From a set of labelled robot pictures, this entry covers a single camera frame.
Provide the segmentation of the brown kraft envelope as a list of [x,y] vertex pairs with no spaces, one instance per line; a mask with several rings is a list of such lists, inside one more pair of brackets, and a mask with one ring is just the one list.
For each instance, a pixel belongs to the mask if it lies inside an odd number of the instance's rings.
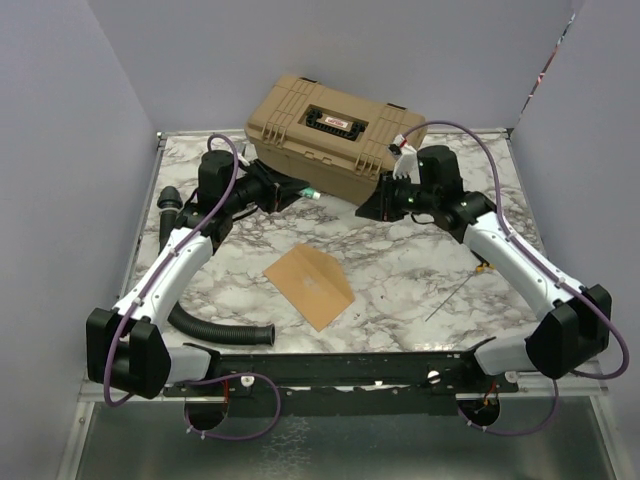
[[307,244],[293,247],[264,275],[317,332],[355,300],[340,263]]

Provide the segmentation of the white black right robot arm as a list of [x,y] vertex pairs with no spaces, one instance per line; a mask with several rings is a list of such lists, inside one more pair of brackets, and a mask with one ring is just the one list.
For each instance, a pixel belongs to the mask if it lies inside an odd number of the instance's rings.
[[608,347],[608,291],[600,285],[586,288],[566,275],[515,232],[485,194],[465,190],[452,150],[444,145],[417,150],[403,136],[388,149],[394,168],[380,175],[357,216],[382,222],[431,216],[483,265],[494,267],[538,321],[530,332],[475,347],[474,358],[459,367],[467,389],[481,391],[509,371],[559,379]]

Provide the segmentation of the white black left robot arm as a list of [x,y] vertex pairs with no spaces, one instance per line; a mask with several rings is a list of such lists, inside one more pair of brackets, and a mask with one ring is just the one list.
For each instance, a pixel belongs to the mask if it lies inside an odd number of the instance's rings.
[[168,191],[158,202],[164,245],[152,266],[113,307],[89,315],[89,379],[147,399],[175,383],[187,382],[202,395],[214,392],[221,380],[217,353],[195,344],[169,347],[163,327],[193,276],[230,233],[235,215],[251,205],[280,212],[308,186],[259,160],[243,163],[229,151],[205,152],[195,201],[183,204]]

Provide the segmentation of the green white glue stick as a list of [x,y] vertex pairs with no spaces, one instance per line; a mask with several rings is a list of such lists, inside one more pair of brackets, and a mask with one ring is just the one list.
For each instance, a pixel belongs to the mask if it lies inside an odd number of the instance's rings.
[[306,189],[300,190],[298,192],[298,194],[301,197],[312,199],[312,200],[318,200],[318,199],[321,198],[321,194],[318,191],[316,191],[314,189],[311,189],[311,188],[306,188]]

